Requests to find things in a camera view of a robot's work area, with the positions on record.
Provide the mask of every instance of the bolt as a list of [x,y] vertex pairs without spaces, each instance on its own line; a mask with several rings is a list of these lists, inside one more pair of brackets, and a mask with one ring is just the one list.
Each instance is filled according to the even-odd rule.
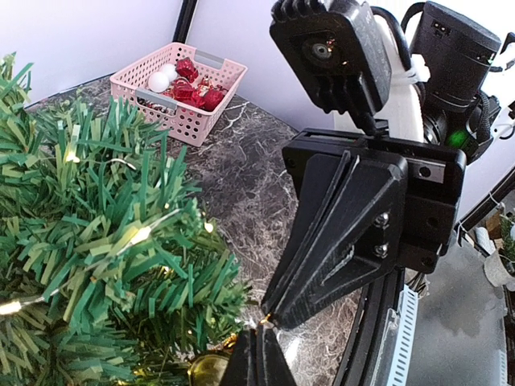
[[378,245],[376,248],[374,248],[373,252],[377,257],[380,257],[381,259],[385,259],[386,256],[388,255],[388,245],[387,244]]
[[386,228],[389,222],[389,214],[381,213],[376,219],[373,221],[373,224],[378,228]]

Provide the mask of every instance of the white ornament ball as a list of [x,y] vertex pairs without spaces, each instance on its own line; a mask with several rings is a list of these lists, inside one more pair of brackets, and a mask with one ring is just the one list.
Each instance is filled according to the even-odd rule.
[[148,88],[153,92],[163,92],[170,86],[168,76],[162,72],[154,72],[148,78]]
[[170,83],[173,82],[175,79],[177,79],[177,76],[179,76],[177,74],[177,71],[175,70],[175,66],[170,63],[164,64],[159,69],[159,72],[162,72],[163,74],[168,76],[168,80],[170,81]]

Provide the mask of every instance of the gray marble surface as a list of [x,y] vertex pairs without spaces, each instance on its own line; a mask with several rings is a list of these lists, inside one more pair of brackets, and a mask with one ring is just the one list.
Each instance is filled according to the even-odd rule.
[[[106,112],[109,78],[80,87],[80,94],[97,111]],[[71,90],[32,108],[75,95],[76,90]],[[286,245],[296,211],[293,183],[281,155],[294,135],[279,119],[235,96],[206,142],[200,148],[188,147],[189,173],[203,188],[200,199],[237,254],[241,276],[251,280],[258,301]],[[182,146],[170,139],[169,154],[177,155]],[[298,386],[332,384],[358,300],[358,293],[351,294],[305,325],[278,332]],[[243,318],[253,323],[263,315],[254,307],[245,310]]]

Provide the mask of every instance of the green led light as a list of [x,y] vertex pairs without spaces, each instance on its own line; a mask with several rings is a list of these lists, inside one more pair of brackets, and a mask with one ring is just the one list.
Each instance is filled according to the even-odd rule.
[[456,149],[461,148],[468,139],[468,133],[466,130],[456,131],[449,136],[447,139],[447,145],[455,147]]

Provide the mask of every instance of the pine branch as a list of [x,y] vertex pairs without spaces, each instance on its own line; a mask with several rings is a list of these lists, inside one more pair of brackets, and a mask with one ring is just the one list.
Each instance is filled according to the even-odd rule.
[[515,262],[515,240],[511,237],[511,231],[515,224],[508,217],[501,217],[501,235],[503,240],[503,256],[509,261]]
[[137,384],[184,382],[177,355],[237,332],[249,292],[204,229],[185,150],[168,158],[167,133],[123,101],[106,119],[80,98],[27,114],[30,66],[13,77],[13,62],[0,64],[0,303],[21,310],[0,316],[0,384],[133,369]]

